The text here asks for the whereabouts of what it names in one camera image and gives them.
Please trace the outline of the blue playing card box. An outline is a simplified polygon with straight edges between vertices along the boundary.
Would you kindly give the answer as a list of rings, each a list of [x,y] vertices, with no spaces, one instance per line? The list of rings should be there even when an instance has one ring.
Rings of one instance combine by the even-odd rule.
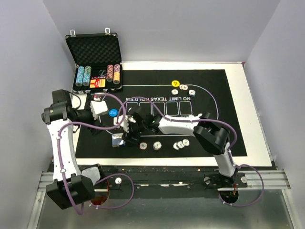
[[[125,146],[125,141],[123,140],[123,134],[113,134],[112,147],[123,147],[123,146]]]

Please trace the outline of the blue small blind button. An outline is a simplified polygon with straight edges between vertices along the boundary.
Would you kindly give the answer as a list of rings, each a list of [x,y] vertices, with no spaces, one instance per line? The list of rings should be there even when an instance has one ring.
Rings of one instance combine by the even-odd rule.
[[[109,116],[110,117],[116,117],[118,115],[118,110],[117,109],[111,109],[109,111]]]

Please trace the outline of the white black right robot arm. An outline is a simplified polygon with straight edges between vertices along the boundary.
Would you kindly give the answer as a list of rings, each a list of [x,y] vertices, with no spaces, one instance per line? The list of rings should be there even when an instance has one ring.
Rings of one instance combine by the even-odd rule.
[[[130,144],[138,143],[145,131],[193,136],[203,149],[215,158],[220,183],[230,187],[236,182],[237,168],[232,159],[231,147],[237,141],[237,133],[229,124],[209,119],[208,113],[190,117],[152,115],[146,114],[137,105],[126,115],[118,117],[116,123],[123,128],[123,140]]]

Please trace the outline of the yellow big blind button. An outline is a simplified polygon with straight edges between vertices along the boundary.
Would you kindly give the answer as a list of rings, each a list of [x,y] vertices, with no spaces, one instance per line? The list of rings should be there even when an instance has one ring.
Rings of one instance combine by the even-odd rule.
[[[178,80],[173,80],[173,81],[171,82],[171,85],[172,85],[173,87],[179,87],[179,86],[180,86],[180,82],[179,82]]]

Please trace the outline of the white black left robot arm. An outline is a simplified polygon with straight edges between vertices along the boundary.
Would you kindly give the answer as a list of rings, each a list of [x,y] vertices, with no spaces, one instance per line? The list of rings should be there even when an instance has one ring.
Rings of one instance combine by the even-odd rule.
[[[73,128],[92,127],[99,116],[108,113],[106,102],[92,99],[84,109],[73,108],[67,90],[52,92],[53,103],[41,115],[49,131],[53,149],[53,182],[46,193],[61,209],[83,204],[95,198],[94,188],[102,188],[106,177],[99,164],[80,169],[76,161]]]

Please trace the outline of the blue poker chip stack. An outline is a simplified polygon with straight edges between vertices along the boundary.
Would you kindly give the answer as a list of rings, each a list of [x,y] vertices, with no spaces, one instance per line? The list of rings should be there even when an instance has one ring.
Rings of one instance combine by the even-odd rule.
[[[190,141],[188,139],[183,139],[182,141],[178,141],[173,144],[173,148],[175,150],[183,149],[186,146],[190,145]]]

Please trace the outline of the grey poker chip stack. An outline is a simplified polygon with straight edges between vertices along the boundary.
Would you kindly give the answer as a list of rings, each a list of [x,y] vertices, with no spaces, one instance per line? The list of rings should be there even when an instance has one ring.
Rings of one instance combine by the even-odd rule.
[[[154,150],[160,150],[161,148],[162,148],[161,142],[159,142],[159,141],[154,142],[154,144],[153,144],[153,149]]]

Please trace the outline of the red poker chip stack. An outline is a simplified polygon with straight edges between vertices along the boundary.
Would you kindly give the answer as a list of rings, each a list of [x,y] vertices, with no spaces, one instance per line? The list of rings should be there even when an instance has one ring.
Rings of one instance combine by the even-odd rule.
[[[147,143],[146,143],[146,142],[141,142],[141,143],[139,144],[139,148],[140,148],[141,150],[147,149]]]

